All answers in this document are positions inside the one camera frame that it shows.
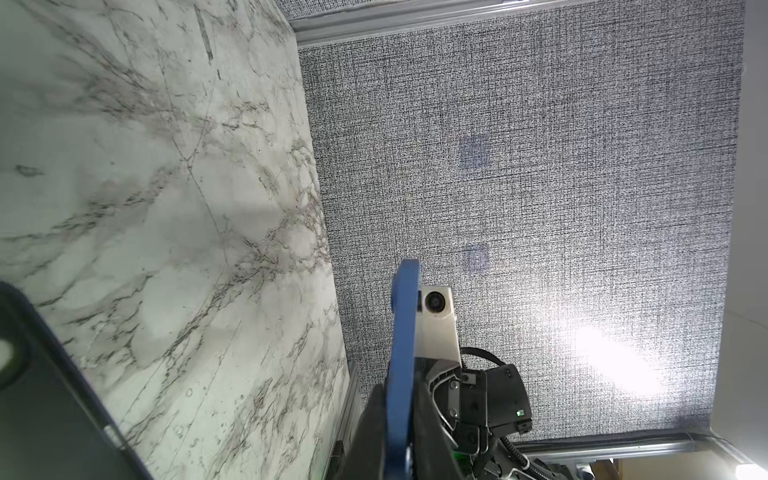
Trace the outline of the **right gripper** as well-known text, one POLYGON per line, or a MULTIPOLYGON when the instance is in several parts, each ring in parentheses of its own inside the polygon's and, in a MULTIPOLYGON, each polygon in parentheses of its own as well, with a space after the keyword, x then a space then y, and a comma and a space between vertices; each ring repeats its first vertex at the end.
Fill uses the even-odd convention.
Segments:
POLYGON ((529 397, 513 364, 471 370, 437 360, 427 370, 427 385, 442 431, 456 452, 484 454, 493 438, 532 430, 529 397))

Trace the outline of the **blue phone black screen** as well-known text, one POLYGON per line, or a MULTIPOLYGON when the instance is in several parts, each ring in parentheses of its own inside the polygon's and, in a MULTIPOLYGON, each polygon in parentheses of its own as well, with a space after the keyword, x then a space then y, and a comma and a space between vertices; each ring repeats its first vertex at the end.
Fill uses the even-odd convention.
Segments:
POLYGON ((409 436, 415 369, 415 331, 419 293, 418 260, 401 262, 392 281, 394 315, 386 386, 385 479, 410 479, 409 436))

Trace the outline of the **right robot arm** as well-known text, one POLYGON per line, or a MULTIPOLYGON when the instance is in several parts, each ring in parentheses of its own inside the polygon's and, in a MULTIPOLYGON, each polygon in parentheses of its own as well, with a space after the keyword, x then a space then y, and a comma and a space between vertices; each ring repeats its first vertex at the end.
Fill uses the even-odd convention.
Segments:
POLYGON ((427 362, 428 391, 449 448, 470 468, 472 479, 573 479, 564 465, 533 459, 509 436, 532 430, 524 382, 512 364, 464 369, 451 360, 427 362))

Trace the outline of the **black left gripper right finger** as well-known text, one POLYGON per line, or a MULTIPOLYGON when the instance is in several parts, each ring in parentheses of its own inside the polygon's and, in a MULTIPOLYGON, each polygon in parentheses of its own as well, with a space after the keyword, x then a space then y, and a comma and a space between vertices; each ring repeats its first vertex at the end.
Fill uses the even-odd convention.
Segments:
POLYGON ((414 371, 411 439, 414 479, 463 479, 428 388, 435 361, 417 359, 414 371))

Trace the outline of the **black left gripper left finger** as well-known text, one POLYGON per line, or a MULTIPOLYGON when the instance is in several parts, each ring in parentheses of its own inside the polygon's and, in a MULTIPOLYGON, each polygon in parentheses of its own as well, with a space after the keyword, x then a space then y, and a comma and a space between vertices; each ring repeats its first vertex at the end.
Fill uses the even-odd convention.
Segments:
POLYGON ((350 450, 345 454, 336 479, 380 480, 386 456, 385 389, 377 384, 359 419, 350 450))

